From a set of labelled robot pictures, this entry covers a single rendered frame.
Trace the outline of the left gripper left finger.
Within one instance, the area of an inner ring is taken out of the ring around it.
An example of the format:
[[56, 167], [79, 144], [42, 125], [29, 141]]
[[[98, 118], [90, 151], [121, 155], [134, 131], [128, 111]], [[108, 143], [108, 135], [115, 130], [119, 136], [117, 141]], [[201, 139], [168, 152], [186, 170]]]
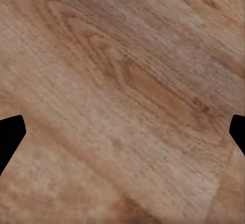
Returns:
[[21, 115], [0, 120], [0, 175], [25, 134], [25, 122]]

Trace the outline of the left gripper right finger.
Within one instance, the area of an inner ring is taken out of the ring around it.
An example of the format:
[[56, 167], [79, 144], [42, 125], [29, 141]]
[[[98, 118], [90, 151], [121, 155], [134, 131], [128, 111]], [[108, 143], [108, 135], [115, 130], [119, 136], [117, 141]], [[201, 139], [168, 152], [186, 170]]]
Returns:
[[245, 155], [245, 117], [233, 115], [229, 133]]

